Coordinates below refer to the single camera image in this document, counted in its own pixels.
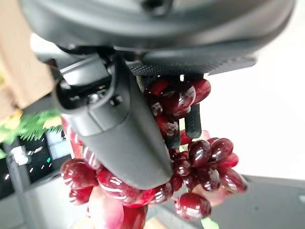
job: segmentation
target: black plastic part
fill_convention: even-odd
[[[83,142],[110,171],[135,188],[150,189],[171,178],[169,154],[135,77],[120,56],[113,61],[112,83],[104,98],[66,109],[57,86],[55,100]],[[110,101],[117,96],[122,102],[113,106]]]
[[[165,143],[168,149],[179,149],[179,146],[181,145],[180,132],[173,137],[166,138]]]
[[[108,0],[20,2],[33,31],[61,47],[144,51],[260,39],[289,18],[295,0],[193,0],[162,18],[131,10],[130,0],[113,1],[118,6]]]
[[[185,117],[185,132],[190,138],[199,138],[202,132],[200,120],[200,104],[192,105],[190,113]]]

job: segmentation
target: black device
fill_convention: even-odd
[[[106,167],[149,189],[172,175],[140,89],[158,76],[203,78],[253,64],[295,0],[20,0],[39,60],[58,69],[54,98]],[[201,132],[199,106],[185,120]],[[178,147],[180,137],[166,142]]]

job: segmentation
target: red grape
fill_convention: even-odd
[[[178,191],[182,186],[182,179],[179,175],[174,174],[170,180],[174,192]]]
[[[192,190],[196,185],[199,184],[197,171],[194,169],[189,175],[182,177],[183,183],[190,190]]]
[[[205,191],[201,185],[197,185],[193,188],[192,192],[206,198],[210,202],[211,206],[222,204],[226,198],[226,190],[223,186],[220,186],[218,190],[211,192]]]
[[[215,191],[220,187],[220,177],[216,169],[208,167],[198,169],[198,179],[206,191]]]
[[[162,92],[160,102],[163,112],[172,115],[184,111],[193,104],[196,97],[195,88],[188,83],[172,84]]]
[[[101,164],[101,162],[99,162],[99,160],[96,158],[95,154],[89,150],[89,147],[86,146],[84,148],[84,161],[86,161],[88,163],[88,165],[93,168],[94,170],[98,170],[98,169],[102,169],[103,165]]]
[[[81,205],[88,203],[90,194],[92,192],[93,187],[87,187],[84,189],[71,189],[69,193],[70,202],[74,205]]]
[[[156,121],[162,137],[175,136],[179,131],[178,123],[170,117],[159,115],[156,117]]]
[[[171,160],[175,160],[176,157],[180,154],[179,149],[169,149],[168,153],[170,154]]]
[[[218,137],[212,137],[212,138],[210,138],[209,140],[208,140],[208,142],[210,143],[210,144],[212,144],[214,141],[216,141],[216,140],[218,140],[219,138]]]
[[[211,144],[212,155],[209,162],[219,162],[233,151],[233,143],[227,138],[220,138]]]
[[[231,153],[227,158],[218,162],[219,167],[232,168],[238,164],[238,156],[235,153]]]
[[[191,192],[181,195],[175,207],[176,213],[185,220],[199,220],[209,216],[212,211],[207,199]]]
[[[159,205],[168,201],[173,196],[173,188],[171,183],[155,187],[155,195],[153,200],[150,202],[151,205]]]
[[[162,107],[161,104],[159,103],[159,98],[158,96],[156,96],[155,94],[144,94],[145,95],[145,99],[152,111],[152,114],[154,116],[158,116],[160,114],[162,114]]]
[[[222,185],[233,193],[244,193],[248,184],[246,180],[231,168],[219,167],[218,169]]]
[[[124,221],[120,229],[143,229],[147,208],[147,206],[140,208],[128,208],[124,206]]]
[[[98,171],[97,180],[105,193],[123,203],[135,203],[141,198],[142,190],[133,188],[117,178],[109,170]]]
[[[190,163],[182,159],[177,159],[173,162],[173,170],[176,174],[179,174],[181,176],[187,176],[192,171]]]
[[[180,131],[181,145],[189,144],[192,142],[192,139],[186,135],[185,130]]]
[[[185,159],[186,160],[189,157],[189,152],[188,151],[183,151],[183,152],[179,153],[177,155],[177,157],[180,158],[180,159]]]
[[[211,84],[205,79],[191,81],[196,91],[196,98],[193,104],[197,104],[205,99],[211,92]]]
[[[139,200],[137,200],[136,202],[134,202],[132,204],[123,203],[123,205],[125,205],[129,208],[143,207],[143,206],[149,204],[154,199],[155,194],[156,194],[156,190],[154,188],[149,189],[149,190],[144,190],[141,195],[141,198]]]
[[[66,185],[72,189],[97,186],[95,171],[82,159],[68,160],[61,166],[61,176]]]
[[[191,107],[189,106],[183,111],[179,111],[173,114],[174,119],[185,118],[191,112]]]
[[[192,144],[189,160],[193,167],[202,167],[211,157],[211,146],[207,141],[199,140]]]
[[[159,96],[170,84],[171,82],[167,79],[158,79],[150,84],[145,92]]]

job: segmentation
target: gray surface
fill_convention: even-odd
[[[300,197],[305,195],[304,182],[263,177],[253,180],[260,179],[264,183],[251,183],[246,194],[228,197],[224,204],[214,207],[212,220],[221,229],[304,229],[305,203]],[[188,224],[180,220],[174,214],[172,200],[149,209],[148,217],[153,216],[170,229],[202,228],[200,222]]]
[[[0,228],[14,229],[24,224],[20,205],[16,195],[11,195],[0,201]]]

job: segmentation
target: gray plastic housing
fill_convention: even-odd
[[[105,97],[79,108],[68,106],[58,84],[57,106],[97,158],[128,185],[146,190],[168,182],[171,160],[135,77],[120,56],[110,68],[112,82]],[[113,106],[111,99],[120,96]]]

